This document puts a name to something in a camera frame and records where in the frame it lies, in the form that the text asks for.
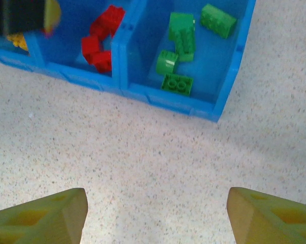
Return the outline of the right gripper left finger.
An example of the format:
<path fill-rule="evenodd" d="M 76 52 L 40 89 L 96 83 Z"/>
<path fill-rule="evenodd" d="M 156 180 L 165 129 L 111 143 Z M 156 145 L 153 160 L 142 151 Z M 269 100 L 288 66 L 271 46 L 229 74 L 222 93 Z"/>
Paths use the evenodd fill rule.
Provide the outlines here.
<path fill-rule="evenodd" d="M 0 210 L 0 243 L 80 243 L 87 213 L 83 188 Z"/>

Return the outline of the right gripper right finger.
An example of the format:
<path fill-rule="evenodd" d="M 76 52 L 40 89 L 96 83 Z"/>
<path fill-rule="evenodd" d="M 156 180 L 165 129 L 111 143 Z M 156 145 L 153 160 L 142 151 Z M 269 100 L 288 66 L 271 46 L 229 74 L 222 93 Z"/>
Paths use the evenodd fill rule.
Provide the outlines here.
<path fill-rule="evenodd" d="M 236 243 L 306 243 L 306 205 L 232 187 L 227 213 Z"/>

